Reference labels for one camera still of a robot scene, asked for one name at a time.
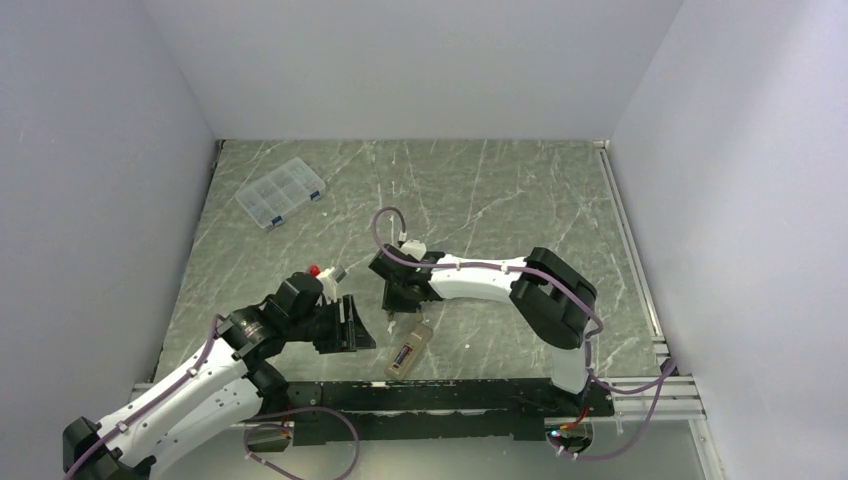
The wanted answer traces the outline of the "blue purple battery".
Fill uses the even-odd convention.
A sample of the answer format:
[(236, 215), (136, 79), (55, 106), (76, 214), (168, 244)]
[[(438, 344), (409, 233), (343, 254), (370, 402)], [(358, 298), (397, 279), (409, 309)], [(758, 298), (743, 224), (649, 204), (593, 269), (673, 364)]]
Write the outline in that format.
[(413, 351), (414, 348), (409, 343), (404, 343), (394, 357), (391, 367), (395, 370), (403, 370), (405, 362), (410, 358)]

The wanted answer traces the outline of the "white remote control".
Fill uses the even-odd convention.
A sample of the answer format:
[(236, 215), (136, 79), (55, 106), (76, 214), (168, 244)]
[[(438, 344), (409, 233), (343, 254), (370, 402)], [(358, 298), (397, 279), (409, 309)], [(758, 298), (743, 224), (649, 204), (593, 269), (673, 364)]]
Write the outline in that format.
[(417, 323), (392, 357), (385, 374), (393, 380), (404, 380), (432, 336), (433, 330), (429, 326)]

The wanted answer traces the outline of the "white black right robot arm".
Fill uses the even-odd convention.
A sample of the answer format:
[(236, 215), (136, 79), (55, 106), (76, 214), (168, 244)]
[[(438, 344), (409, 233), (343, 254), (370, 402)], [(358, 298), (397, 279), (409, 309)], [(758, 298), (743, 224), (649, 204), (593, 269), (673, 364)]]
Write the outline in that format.
[(586, 334), (598, 292), (553, 251), (535, 247), (511, 259), (468, 259), (421, 251), (408, 241), (400, 248), (380, 247), (368, 268), (384, 281), (382, 308), (390, 313), (414, 313), (425, 302), (454, 299), (512, 305), (552, 348), (555, 409), (574, 415), (588, 404)]

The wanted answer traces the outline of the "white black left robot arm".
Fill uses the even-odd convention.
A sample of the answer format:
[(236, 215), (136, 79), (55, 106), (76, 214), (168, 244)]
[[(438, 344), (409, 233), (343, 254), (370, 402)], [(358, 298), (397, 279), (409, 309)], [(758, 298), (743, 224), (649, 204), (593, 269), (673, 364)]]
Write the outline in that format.
[(135, 400), (68, 425), (64, 476), (158, 479), (232, 424), (285, 411), (289, 384), (268, 360), (286, 344), (352, 352), (364, 332), (352, 295), (331, 300), (316, 277), (298, 272), (261, 302), (215, 315), (202, 346)]

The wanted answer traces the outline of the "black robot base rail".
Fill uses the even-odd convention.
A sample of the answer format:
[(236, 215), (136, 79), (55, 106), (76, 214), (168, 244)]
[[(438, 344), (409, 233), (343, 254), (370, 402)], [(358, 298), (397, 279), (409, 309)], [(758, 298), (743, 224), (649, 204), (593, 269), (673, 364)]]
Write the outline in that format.
[(425, 440), (509, 437), (542, 441), (558, 422), (611, 417), (613, 401), (590, 384), (581, 394), (548, 378), (302, 381), (262, 402), (250, 422), (293, 429), (297, 446), (349, 440)]

